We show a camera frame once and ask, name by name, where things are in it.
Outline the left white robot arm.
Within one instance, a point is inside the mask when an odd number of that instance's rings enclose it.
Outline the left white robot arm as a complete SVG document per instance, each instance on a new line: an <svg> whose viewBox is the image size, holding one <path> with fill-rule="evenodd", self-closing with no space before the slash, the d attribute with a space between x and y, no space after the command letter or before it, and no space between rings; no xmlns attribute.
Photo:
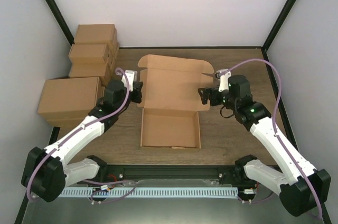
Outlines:
<svg viewBox="0 0 338 224"><path fill-rule="evenodd" d="M130 103L141 103L143 82L112 80L104 95L85 119L60 140L44 149L35 147L28 153L21 184L29 200L55 200L75 183L86 182L105 186L107 164L91 155L76 163L70 161L85 146L103 135L118 120Z"/></svg>

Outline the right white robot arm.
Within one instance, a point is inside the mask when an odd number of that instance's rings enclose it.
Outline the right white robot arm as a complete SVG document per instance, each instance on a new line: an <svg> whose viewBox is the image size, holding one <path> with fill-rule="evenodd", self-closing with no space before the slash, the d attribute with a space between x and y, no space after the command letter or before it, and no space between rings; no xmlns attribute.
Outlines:
<svg viewBox="0 0 338 224"><path fill-rule="evenodd" d="M275 170L255 156L247 155L235 162L236 180L262 184L279 196L285 209L295 217L326 202L330 175L306 160L275 124L268 109L253 100L247 78L224 75L220 81L218 87L198 89L201 102L232 110L236 120L262 143L279 166Z"/></svg>

